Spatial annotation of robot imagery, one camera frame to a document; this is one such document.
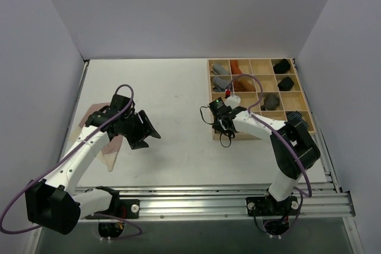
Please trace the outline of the pink underwear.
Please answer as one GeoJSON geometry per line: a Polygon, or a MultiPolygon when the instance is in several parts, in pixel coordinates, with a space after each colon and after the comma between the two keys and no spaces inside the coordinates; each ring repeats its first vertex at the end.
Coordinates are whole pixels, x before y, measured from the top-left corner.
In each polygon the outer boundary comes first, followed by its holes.
{"type": "MultiPolygon", "coordinates": [[[[95,111],[99,111],[101,108],[106,107],[109,105],[109,102],[105,103],[99,103],[99,104],[92,104],[82,119],[79,121],[77,126],[73,127],[71,130],[71,133],[68,138],[68,148],[70,148],[76,139],[79,137],[79,134],[82,130],[82,128],[85,125],[85,122],[87,118],[95,111]]],[[[109,172],[111,172],[114,169],[115,162],[118,156],[118,153],[120,151],[120,148],[122,146],[123,137],[122,136],[116,136],[114,137],[109,144],[107,144],[105,147],[102,148],[102,150],[97,154],[96,158],[98,158],[104,165],[107,166],[107,169],[109,172]]]]}

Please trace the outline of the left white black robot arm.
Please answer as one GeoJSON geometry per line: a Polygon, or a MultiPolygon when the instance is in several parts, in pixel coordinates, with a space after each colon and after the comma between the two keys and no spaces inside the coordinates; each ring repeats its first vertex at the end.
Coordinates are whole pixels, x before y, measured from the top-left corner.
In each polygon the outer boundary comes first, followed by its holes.
{"type": "Polygon", "coordinates": [[[135,111],[132,99],[118,94],[111,103],[90,114],[60,165],[25,192],[30,222],[68,234],[78,220],[94,215],[113,218],[120,214],[119,192],[99,186],[77,195],[80,181],[100,151],[116,137],[126,138],[133,150],[148,148],[145,139],[159,139],[145,111],[135,111]]]}

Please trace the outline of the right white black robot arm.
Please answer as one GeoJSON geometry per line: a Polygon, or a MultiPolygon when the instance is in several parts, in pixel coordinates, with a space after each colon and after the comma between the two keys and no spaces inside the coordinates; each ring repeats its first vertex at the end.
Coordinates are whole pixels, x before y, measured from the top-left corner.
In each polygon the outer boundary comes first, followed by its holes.
{"type": "Polygon", "coordinates": [[[239,106],[240,99],[217,98],[208,104],[214,121],[215,131],[232,139],[237,133],[245,133],[270,142],[279,169],[276,178],[268,188],[269,195],[264,206],[271,214],[278,214],[286,206],[286,199],[301,178],[307,184],[308,197],[312,196],[309,170],[319,159],[321,153],[303,123],[295,120],[274,120],[257,115],[239,106]]]}

